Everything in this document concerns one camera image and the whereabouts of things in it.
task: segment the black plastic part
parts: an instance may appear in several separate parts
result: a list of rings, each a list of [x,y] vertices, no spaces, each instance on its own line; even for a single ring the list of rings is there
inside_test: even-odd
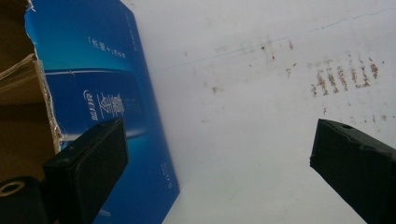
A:
[[[35,178],[23,176],[0,183],[0,223],[49,223]]]
[[[310,165],[367,223],[396,223],[395,149],[320,119]]]
[[[60,223],[88,224],[128,163],[122,119],[100,123],[43,165]]]

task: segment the white surface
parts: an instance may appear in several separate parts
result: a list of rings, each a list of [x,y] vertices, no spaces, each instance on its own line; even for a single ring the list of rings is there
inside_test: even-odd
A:
[[[396,147],[395,1],[124,2],[181,188],[164,223],[364,223],[309,156],[318,119]]]

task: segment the blue packaging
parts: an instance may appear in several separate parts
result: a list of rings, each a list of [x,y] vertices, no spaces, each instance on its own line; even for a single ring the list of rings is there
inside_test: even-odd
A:
[[[32,0],[25,21],[59,148],[124,117],[129,164],[94,223],[162,223],[179,189],[133,13],[119,0]]]

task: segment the cardboard box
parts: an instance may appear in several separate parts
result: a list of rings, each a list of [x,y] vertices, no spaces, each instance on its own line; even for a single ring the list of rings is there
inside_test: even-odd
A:
[[[161,223],[179,190],[133,13],[118,0],[0,4],[0,181],[42,179],[54,153],[122,116],[130,161],[95,223]]]

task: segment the screw hole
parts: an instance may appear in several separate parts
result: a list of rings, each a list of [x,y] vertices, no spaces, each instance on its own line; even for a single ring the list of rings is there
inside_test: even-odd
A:
[[[0,197],[7,197],[8,195],[20,191],[20,189],[23,189],[23,187],[24,187],[24,182],[22,181],[10,182],[0,187]]]
[[[343,125],[343,128],[345,128],[345,129],[353,129],[352,127],[350,127],[349,125],[346,125],[346,124]]]

